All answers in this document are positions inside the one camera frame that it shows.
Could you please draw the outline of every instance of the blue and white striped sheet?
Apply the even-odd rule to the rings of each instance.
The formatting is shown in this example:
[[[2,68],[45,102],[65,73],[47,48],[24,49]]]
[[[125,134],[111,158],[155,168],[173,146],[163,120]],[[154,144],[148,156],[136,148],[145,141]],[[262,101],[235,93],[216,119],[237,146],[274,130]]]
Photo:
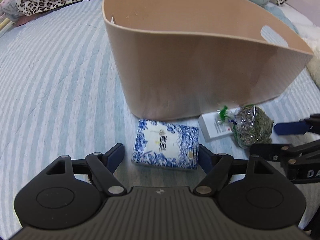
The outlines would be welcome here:
[[[124,100],[101,1],[82,1],[47,14],[0,37],[0,236],[19,230],[13,200],[17,192],[59,155],[84,158],[123,143],[126,157],[115,176],[130,186],[193,188],[203,177],[131,163],[138,118]],[[275,122],[294,121],[320,112],[320,92],[308,72],[278,98],[260,105]],[[198,126],[196,118],[179,123]],[[279,138],[301,144],[314,135]],[[215,153],[246,158],[232,139],[199,143]],[[300,187],[308,202],[301,226],[320,203],[320,186]]]

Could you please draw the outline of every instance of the blue floral pattern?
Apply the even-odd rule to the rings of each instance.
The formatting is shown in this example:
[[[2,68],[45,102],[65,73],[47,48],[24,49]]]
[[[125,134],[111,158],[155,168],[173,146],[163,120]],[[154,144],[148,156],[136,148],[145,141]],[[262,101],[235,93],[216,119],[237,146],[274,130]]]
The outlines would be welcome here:
[[[145,138],[144,130],[148,129],[148,123],[151,125],[158,125],[158,123],[165,125],[167,131],[172,134],[177,133],[179,136],[176,142],[179,145],[178,158],[166,157],[163,153],[155,151],[144,152],[148,141]],[[138,133],[134,145],[132,161],[134,163],[179,168],[179,169],[196,169],[198,164],[198,150],[199,150],[199,129],[197,127],[190,127],[186,125],[175,125],[172,123],[156,122],[152,120],[140,119],[138,125]],[[192,153],[193,158],[189,158],[189,152]]]

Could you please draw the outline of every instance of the gray ribbed surface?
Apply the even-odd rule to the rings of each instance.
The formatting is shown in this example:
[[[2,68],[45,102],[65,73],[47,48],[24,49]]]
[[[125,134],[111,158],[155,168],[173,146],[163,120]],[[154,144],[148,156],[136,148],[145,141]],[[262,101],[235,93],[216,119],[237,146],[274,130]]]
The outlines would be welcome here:
[[[101,212],[62,231],[25,228],[13,240],[295,240],[309,239],[296,227],[276,231],[248,229],[225,217],[212,199],[193,196],[187,187],[134,187],[110,198]]]

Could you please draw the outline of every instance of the blue and white tissue pack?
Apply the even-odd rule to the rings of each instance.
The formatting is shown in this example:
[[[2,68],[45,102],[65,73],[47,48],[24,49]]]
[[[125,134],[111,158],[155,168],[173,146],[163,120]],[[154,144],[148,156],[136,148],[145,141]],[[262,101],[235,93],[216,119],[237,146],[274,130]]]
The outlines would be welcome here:
[[[140,119],[132,162],[177,169],[196,169],[199,129]]]

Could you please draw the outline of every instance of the bed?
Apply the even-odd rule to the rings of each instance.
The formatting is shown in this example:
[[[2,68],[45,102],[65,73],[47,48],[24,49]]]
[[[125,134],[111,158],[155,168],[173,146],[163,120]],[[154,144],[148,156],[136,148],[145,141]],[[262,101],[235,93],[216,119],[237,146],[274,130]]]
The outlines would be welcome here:
[[[138,118],[124,99],[101,14],[102,0],[90,0],[53,11],[26,25],[0,33],[0,236],[20,228],[14,213],[17,192],[60,155],[84,158],[124,144],[126,155],[115,176],[130,186],[185,186],[203,177],[131,163]],[[313,28],[303,15],[285,5],[287,17]],[[275,122],[307,118],[320,112],[320,91],[304,69],[278,98],[260,104]],[[198,126],[196,118],[175,122]],[[247,158],[232,137],[199,143],[214,153]],[[274,143],[299,145],[316,135],[277,137]],[[320,184],[297,185],[307,200],[304,228],[320,204]]]

